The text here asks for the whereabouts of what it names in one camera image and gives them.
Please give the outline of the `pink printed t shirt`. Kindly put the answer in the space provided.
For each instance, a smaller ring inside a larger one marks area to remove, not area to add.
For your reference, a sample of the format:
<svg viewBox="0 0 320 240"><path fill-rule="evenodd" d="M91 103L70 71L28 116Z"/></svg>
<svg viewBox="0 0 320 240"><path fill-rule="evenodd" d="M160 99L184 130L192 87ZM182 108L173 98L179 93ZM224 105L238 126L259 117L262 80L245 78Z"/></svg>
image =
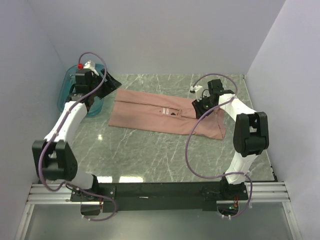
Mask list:
<svg viewBox="0 0 320 240"><path fill-rule="evenodd" d="M158 133L189 135L197 123L192 99L119 89L108 125Z"/></svg>

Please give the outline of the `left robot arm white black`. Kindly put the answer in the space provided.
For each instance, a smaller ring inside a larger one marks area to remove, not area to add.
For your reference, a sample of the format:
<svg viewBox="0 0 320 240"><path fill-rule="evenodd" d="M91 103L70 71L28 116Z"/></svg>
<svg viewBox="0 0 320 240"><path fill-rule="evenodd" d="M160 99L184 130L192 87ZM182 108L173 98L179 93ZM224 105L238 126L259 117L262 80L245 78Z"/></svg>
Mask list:
<svg viewBox="0 0 320 240"><path fill-rule="evenodd" d="M96 70L94 67L78 69L74 80L58 121L43 140L33 143L32 153L37 175L44 186L48 185L47 181L61 180L63 184L82 190L88 201L94 201L100 195L97 177L78 169L70 142L95 99L103 99L121 83L105 68Z"/></svg>

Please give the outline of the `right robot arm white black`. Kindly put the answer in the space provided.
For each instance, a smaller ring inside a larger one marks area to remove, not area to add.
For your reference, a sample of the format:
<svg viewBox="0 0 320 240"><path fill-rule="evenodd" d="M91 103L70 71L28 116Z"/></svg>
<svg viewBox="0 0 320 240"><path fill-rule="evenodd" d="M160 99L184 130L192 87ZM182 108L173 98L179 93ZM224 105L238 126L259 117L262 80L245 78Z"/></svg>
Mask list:
<svg viewBox="0 0 320 240"><path fill-rule="evenodd" d="M244 189L245 174L254 160L269 147L268 117L263 111L257 112L236 97L230 89L224 89L220 79L207 83L207 89L200 85L191 86L195 94L192 106L196 118L202 121L208 117L212 108L224 110L235 122L233 147L235 153L229 168L220 180L219 193L230 200Z"/></svg>

